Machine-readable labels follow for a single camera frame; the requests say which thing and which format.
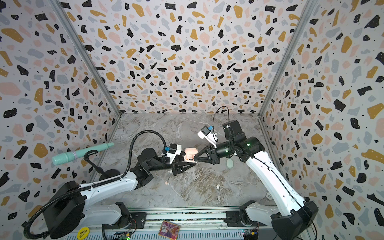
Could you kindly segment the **pink earbud charging case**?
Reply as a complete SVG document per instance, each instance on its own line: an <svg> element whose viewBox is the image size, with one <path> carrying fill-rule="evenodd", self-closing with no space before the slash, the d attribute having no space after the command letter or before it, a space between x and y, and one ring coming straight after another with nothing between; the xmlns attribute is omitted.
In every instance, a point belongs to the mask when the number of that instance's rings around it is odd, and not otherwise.
<svg viewBox="0 0 384 240"><path fill-rule="evenodd" d="M195 162L194 157L199 151L196 148L186 148L184 152L184 161L192 163Z"/></svg>

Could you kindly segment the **mint green earbud charging case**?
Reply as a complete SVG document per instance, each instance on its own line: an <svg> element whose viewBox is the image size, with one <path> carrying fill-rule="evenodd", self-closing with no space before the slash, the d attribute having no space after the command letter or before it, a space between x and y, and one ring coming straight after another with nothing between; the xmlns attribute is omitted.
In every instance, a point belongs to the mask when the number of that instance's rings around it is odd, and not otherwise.
<svg viewBox="0 0 384 240"><path fill-rule="evenodd" d="M228 169L232 169L234 167L234 161L232 159L227 159L226 166Z"/></svg>

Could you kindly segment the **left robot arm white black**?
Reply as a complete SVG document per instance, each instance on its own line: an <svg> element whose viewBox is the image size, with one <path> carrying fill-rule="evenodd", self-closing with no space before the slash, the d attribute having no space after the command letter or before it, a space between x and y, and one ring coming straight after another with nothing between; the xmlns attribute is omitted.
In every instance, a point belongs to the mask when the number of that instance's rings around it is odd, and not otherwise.
<svg viewBox="0 0 384 240"><path fill-rule="evenodd" d="M51 198L50 205L43 211L48 235L59 239L78 229L95 225L123 228L132 222L131 213L121 202L110 206L97 206L104 199L123 192L137 190L154 177L152 171L172 170L174 175L195 166L195 148L182 149L172 145L165 154L158 156L154 149L147 148L138 156L136 166L124 176L112 177L90 184L78 185L74 181L65 183Z"/></svg>

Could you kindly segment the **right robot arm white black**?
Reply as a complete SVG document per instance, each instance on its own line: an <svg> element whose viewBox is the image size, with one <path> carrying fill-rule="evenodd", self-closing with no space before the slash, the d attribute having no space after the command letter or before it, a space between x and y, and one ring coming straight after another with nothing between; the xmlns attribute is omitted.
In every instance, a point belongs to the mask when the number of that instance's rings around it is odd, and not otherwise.
<svg viewBox="0 0 384 240"><path fill-rule="evenodd" d="M282 240L294 240L314 225L319 208L313 201L306 201L278 171L265 147L255 138L247 138L238 121L223 125L226 141L218 144L214 128L204 127L198 132L201 139L210 142L194 156L194 161L218 164L231 155L239 157L262 181L275 201L275 207L250 200L238 211L227 213L228 225L253 226L261 223L271 227Z"/></svg>

